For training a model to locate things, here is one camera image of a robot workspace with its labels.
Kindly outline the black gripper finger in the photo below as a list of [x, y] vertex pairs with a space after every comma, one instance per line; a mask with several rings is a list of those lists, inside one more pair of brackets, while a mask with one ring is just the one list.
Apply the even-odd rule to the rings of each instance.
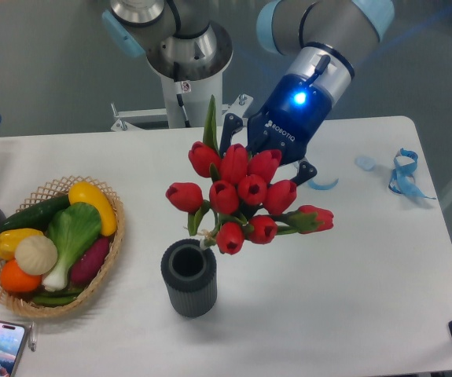
[[222, 136], [219, 146], [219, 154], [224, 156], [227, 149], [232, 145], [233, 136], [247, 126], [246, 118], [235, 115], [232, 112], [225, 114], [222, 127]]
[[312, 178], [314, 178], [318, 171], [314, 165], [312, 165], [307, 158], [298, 160], [292, 164], [296, 168], [296, 175], [290, 179], [297, 186], [300, 186]]

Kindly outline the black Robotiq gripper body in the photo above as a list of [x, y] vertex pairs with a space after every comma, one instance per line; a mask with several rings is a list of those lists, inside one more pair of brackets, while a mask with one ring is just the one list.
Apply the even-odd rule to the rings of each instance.
[[261, 108], [248, 118], [248, 150], [281, 152], [281, 164], [305, 158], [307, 146], [355, 76], [337, 50], [310, 42]]

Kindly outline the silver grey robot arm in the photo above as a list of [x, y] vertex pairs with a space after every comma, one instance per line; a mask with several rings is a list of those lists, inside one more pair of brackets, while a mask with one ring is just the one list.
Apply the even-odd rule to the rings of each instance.
[[128, 56], [145, 56], [161, 80], [171, 128], [223, 120], [220, 152], [245, 130], [253, 154], [277, 149], [296, 163], [295, 183], [317, 171], [307, 146], [355, 77], [355, 69], [384, 37], [395, 16], [390, 1], [272, 1], [259, 12], [256, 34], [267, 51], [294, 60], [254, 115], [249, 97], [222, 108], [222, 74], [233, 47], [212, 21], [206, 1], [112, 1], [102, 22]]

